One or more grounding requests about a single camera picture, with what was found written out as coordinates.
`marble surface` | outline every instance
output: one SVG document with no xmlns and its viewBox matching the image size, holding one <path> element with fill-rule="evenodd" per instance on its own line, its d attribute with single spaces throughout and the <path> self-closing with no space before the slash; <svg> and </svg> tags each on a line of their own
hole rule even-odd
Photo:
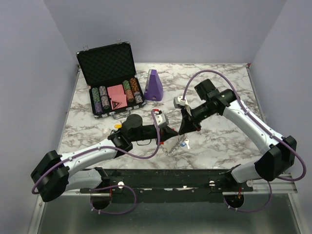
<svg viewBox="0 0 312 234">
<path fill-rule="evenodd" d="M 189 78 L 203 69 L 212 69 L 223 73 L 237 89 L 241 99 L 260 117 L 251 82 L 244 64 L 148 64 L 137 63 L 136 72 L 142 90 L 146 84 L 149 69 L 156 69 L 164 87 L 164 97 L 161 102 L 147 101 L 144 108 L 134 110 L 143 118 L 143 124 L 152 124 L 151 109 L 158 108 L 165 112 L 169 126 L 179 129 L 181 123 L 180 110 L 173 106 L 173 98 L 181 96 Z M 220 90 L 228 88 L 227 83 L 218 75 L 203 73 L 191 83 L 186 98 L 191 107 L 198 106 L 201 101 L 194 86 L 206 78 L 210 78 Z M 104 140 L 114 129 L 114 125 L 124 121 L 123 117 L 114 120 L 112 117 L 95 119 L 90 104 L 88 87 L 80 72 L 75 94 L 68 115 L 66 127 L 61 140 L 59 153 L 67 153 L 91 146 Z M 96 164 L 103 168 L 133 168 L 133 169 L 209 169 L 231 168 L 239 163 L 246 163 L 259 158 L 260 154 L 254 143 L 233 123 L 222 116 L 211 116 L 202 123 L 200 132 L 188 133 L 191 149 L 178 147 L 170 155 L 162 148 L 151 159 L 136 159 L 127 155 Z M 138 146 L 133 142 L 131 153 L 148 156 L 156 143 Z"/>
</svg>

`purple wall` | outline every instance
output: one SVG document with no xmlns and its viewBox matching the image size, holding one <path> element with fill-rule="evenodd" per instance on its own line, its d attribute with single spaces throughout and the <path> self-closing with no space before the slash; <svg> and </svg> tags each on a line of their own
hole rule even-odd
<svg viewBox="0 0 312 234">
<path fill-rule="evenodd" d="M 251 62 L 286 0 L 44 0 L 73 56 L 130 41 L 136 62 Z"/>
<path fill-rule="evenodd" d="M 312 1 L 288 0 L 263 42 L 251 72 L 267 122 L 298 141 L 297 151 L 307 165 L 297 182 L 302 211 L 312 230 Z M 291 169 L 302 172 L 298 161 Z"/>
<path fill-rule="evenodd" d="M 0 233 L 25 234 L 30 173 L 58 146 L 77 66 L 42 0 L 1 1 L 0 34 Z"/>
</svg>

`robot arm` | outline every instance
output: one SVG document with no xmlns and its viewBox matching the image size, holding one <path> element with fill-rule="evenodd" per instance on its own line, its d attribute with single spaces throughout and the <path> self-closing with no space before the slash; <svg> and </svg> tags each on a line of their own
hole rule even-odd
<svg viewBox="0 0 312 234">
<path fill-rule="evenodd" d="M 168 127 L 167 116 L 157 112 L 160 141 L 177 136 L 178 133 Z M 143 126 L 141 116 L 133 114 L 128 116 L 120 129 L 93 146 L 62 155 L 56 151 L 48 152 L 31 173 L 31 178 L 44 202 L 56 199 L 67 190 L 96 188 L 105 175 L 100 174 L 102 170 L 85 170 L 87 167 L 125 154 L 133 148 L 133 141 L 155 138 L 155 125 Z"/>
<path fill-rule="evenodd" d="M 255 162 L 237 165 L 232 168 L 228 173 L 231 182 L 242 183 L 247 180 L 260 178 L 272 181 L 293 165 L 294 154 L 283 144 L 271 138 L 242 111 L 232 90 L 227 89 L 220 93 L 209 79 L 195 86 L 195 90 L 200 98 L 206 102 L 194 109 L 191 109 L 187 101 L 182 100 L 182 97 L 174 99 L 175 107 L 180 108 L 182 113 L 179 134 L 199 131 L 202 120 L 213 114 L 219 114 L 237 125 L 263 154 L 262 158 Z M 243 105 L 274 136 L 287 143 L 294 150 L 296 149 L 296 140 L 292 136 L 283 137 L 260 120 L 244 103 Z"/>
</svg>

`purple metronome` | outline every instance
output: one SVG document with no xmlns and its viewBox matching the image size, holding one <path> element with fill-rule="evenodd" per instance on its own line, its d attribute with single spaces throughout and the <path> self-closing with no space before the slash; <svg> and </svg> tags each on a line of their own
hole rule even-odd
<svg viewBox="0 0 312 234">
<path fill-rule="evenodd" d="M 161 101 L 164 96 L 162 83 L 157 71 L 154 69 L 150 69 L 148 72 L 144 96 L 146 100 L 151 101 Z"/>
</svg>

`stack of poker chips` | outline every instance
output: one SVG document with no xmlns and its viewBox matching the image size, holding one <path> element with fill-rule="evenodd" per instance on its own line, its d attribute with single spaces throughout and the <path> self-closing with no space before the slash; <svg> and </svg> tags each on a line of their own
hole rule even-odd
<svg viewBox="0 0 312 234">
<path fill-rule="evenodd" d="M 101 105 L 101 100 L 99 97 L 98 88 L 92 88 L 92 97 L 93 97 L 93 103 L 94 103 L 96 115 L 99 115 L 102 113 L 102 105 Z"/>
<path fill-rule="evenodd" d="M 107 92 L 105 86 L 99 87 L 99 94 L 101 96 L 101 103 L 104 110 L 109 109 L 109 101 L 107 97 Z"/>
<path fill-rule="evenodd" d="M 143 102 L 140 90 L 138 88 L 138 83 L 135 78 L 130 79 L 130 86 L 131 86 L 133 95 L 135 96 L 136 103 Z"/>
<path fill-rule="evenodd" d="M 130 83 L 125 80 L 123 83 L 123 89 L 125 90 L 125 93 L 126 93 L 126 96 L 127 96 L 127 101 L 128 102 L 133 102 L 135 99 L 133 97 L 133 93 L 131 91 L 131 86 L 130 86 Z"/>
</svg>

